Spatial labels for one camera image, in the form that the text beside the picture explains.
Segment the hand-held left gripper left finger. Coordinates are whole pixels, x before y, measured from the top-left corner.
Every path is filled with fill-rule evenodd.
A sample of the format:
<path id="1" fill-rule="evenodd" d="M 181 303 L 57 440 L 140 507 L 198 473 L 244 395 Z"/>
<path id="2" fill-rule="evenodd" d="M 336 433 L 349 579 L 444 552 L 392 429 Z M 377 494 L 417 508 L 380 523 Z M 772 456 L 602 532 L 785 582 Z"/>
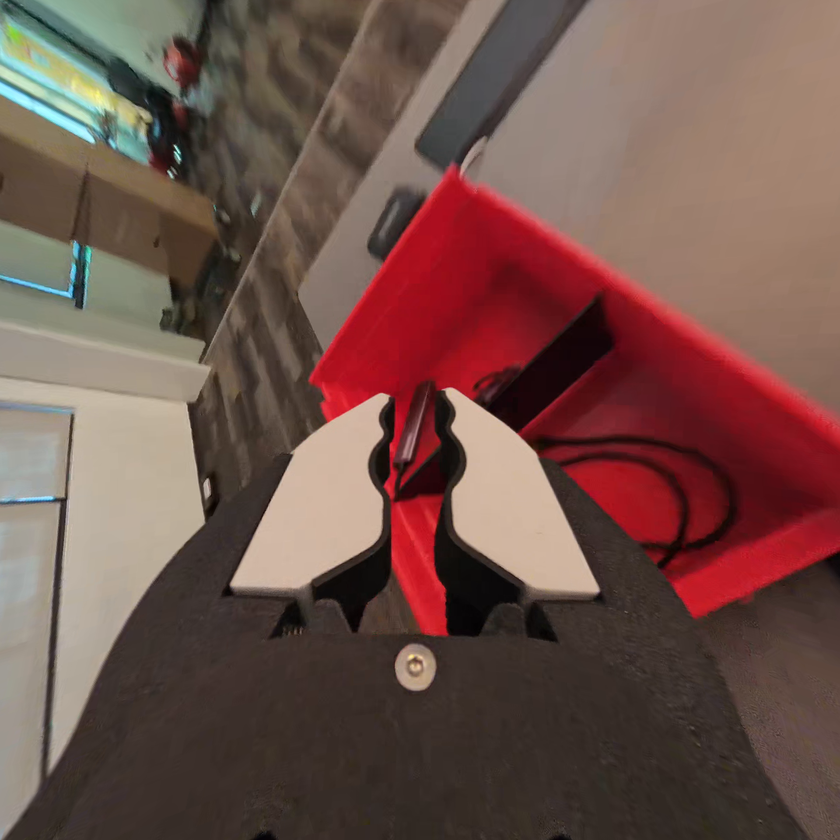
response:
<path id="1" fill-rule="evenodd" d="M 391 572 L 394 400 L 375 394 L 292 452 L 229 583 L 236 595 L 372 599 Z"/>

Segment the dark phone on table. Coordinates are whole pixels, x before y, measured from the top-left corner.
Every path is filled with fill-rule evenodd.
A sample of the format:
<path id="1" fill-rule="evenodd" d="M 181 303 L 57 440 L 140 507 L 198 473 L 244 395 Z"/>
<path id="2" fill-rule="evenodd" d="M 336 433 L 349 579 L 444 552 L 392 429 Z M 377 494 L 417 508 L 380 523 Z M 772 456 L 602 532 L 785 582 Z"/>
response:
<path id="1" fill-rule="evenodd" d="M 586 1 L 507 1 L 447 89 L 414 149 L 440 170 L 488 139 Z"/>

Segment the plain brown cardboard box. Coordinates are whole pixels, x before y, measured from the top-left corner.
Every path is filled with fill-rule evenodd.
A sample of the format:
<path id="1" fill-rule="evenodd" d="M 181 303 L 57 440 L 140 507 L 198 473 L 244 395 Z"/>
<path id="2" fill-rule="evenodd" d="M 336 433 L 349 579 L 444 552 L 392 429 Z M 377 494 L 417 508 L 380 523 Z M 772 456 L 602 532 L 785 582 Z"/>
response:
<path id="1" fill-rule="evenodd" d="M 218 241 L 214 205 L 102 145 L 87 153 L 71 239 L 191 289 Z"/>

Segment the black bin divider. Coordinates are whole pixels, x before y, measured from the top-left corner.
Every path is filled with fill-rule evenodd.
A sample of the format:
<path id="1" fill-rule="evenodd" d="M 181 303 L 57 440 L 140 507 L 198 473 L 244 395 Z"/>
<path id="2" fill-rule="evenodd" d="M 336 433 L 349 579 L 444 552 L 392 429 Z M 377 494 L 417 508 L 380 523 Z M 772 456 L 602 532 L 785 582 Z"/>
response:
<path id="1" fill-rule="evenodd" d="M 606 324 L 603 294 L 597 293 L 528 363 L 510 365 L 482 376 L 472 386 L 472 397 L 490 415 L 515 432 L 521 432 L 608 354 L 613 345 L 613 336 Z M 424 431 L 434 429 L 435 397 L 425 416 L 418 450 Z M 418 467 L 414 468 L 413 462 L 404 471 L 394 468 L 392 457 L 393 500 L 441 493 L 445 475 L 440 461 L 439 446 Z"/>

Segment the grey usb hub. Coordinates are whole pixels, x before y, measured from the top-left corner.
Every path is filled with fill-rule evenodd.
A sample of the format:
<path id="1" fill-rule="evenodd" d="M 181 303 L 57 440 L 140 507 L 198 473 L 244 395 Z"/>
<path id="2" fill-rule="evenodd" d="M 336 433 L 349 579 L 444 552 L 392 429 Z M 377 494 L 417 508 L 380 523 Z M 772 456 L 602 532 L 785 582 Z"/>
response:
<path id="1" fill-rule="evenodd" d="M 434 401 L 436 390 L 434 381 L 422 381 L 412 394 L 393 457 L 393 465 L 397 471 L 404 471 L 417 456 L 425 416 Z"/>

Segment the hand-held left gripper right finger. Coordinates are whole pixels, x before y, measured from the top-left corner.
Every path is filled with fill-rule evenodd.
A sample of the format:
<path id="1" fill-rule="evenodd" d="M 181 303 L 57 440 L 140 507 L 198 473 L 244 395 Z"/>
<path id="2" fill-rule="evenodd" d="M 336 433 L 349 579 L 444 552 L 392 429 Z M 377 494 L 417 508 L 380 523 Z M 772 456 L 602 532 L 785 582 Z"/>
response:
<path id="1" fill-rule="evenodd" d="M 445 489 L 435 568 L 467 603 L 588 602 L 601 592 L 535 451 L 454 387 L 438 392 Z"/>

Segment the red plastic bin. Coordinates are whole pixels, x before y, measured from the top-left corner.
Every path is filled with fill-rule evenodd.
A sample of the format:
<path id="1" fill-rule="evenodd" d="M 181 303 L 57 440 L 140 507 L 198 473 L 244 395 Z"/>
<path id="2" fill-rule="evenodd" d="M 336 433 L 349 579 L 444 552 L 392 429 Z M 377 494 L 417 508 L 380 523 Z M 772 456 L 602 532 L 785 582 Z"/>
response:
<path id="1" fill-rule="evenodd" d="M 694 617 L 838 558 L 838 420 L 546 223 L 452 167 L 324 351 L 331 420 L 378 392 L 401 431 L 420 382 L 472 396 L 597 294 L 614 345 L 521 435 L 596 438 L 679 479 L 685 548 L 664 568 Z"/>

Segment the black charger cube with display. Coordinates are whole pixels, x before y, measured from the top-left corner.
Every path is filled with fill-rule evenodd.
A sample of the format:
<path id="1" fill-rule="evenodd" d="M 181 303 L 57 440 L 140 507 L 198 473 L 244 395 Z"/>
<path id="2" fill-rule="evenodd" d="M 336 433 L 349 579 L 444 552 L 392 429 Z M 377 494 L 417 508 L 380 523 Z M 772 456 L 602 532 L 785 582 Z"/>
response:
<path id="1" fill-rule="evenodd" d="M 367 251 L 384 262 L 425 204 L 427 192 L 399 185 L 385 202 L 367 241 Z"/>

